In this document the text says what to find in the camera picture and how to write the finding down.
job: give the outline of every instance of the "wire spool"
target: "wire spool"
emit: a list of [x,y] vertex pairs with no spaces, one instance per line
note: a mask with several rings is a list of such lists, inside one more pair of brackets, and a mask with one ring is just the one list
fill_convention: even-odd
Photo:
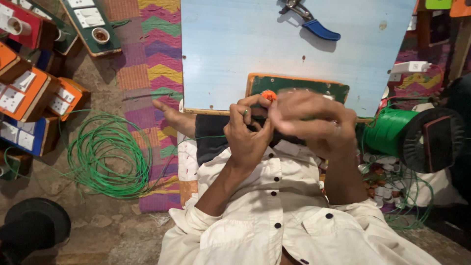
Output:
[[464,122],[457,112],[447,108],[423,112],[384,108],[378,114],[375,126],[365,128],[363,140],[371,149],[400,158],[403,164],[416,172],[432,173],[422,129],[427,123],[447,116],[450,117],[454,161],[463,147]]

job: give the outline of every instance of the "person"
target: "person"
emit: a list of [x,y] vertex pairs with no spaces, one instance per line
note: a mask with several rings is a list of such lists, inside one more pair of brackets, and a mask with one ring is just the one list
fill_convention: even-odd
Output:
[[[264,108],[251,108],[257,103]],[[439,264],[397,235],[367,197],[356,114],[341,103],[309,91],[288,91],[273,103],[255,95],[232,104],[230,117],[154,105],[187,137],[226,136],[197,139],[199,199],[169,210],[175,226],[159,265]],[[252,115],[268,117],[261,126]],[[273,142],[274,129],[306,146]],[[328,201],[316,155],[329,160]]]

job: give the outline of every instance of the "wire cutter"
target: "wire cutter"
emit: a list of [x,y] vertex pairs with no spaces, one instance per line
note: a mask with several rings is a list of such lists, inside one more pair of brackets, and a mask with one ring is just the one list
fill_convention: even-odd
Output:
[[312,16],[311,12],[309,12],[309,10],[300,2],[301,0],[286,0],[286,6],[279,13],[283,15],[292,10],[306,21],[302,26],[317,37],[329,41],[340,40],[340,34],[332,32],[322,26],[322,24],[320,24],[320,22]]

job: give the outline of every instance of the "striped mat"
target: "striped mat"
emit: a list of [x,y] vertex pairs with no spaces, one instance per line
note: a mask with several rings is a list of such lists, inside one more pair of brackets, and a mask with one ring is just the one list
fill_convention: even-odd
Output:
[[[163,113],[152,106],[159,99],[178,109],[183,97],[179,0],[105,0],[110,21],[129,18],[115,29],[122,55],[115,59],[116,78],[123,98],[125,118],[148,136],[153,163],[151,185],[170,159],[154,189],[140,198],[142,212],[181,208],[178,181],[177,132]],[[144,141],[128,128],[143,151]]]

